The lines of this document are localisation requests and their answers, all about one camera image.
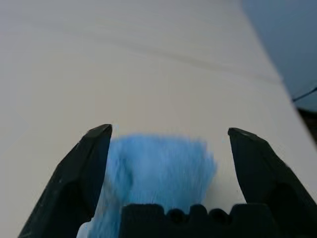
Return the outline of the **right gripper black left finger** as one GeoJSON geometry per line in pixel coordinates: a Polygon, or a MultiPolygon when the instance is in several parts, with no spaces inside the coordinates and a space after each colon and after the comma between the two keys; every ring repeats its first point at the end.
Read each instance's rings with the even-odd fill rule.
{"type": "Polygon", "coordinates": [[[112,126],[90,129],[54,170],[20,238],[74,238],[91,220],[104,182],[112,126]]]}

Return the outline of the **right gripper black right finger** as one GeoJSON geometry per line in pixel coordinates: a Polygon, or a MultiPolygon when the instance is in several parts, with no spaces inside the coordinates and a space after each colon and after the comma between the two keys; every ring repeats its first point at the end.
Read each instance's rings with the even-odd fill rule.
{"type": "Polygon", "coordinates": [[[247,203],[266,205],[291,238],[317,236],[317,204],[300,180],[256,134],[228,130],[238,183],[247,203]]]}

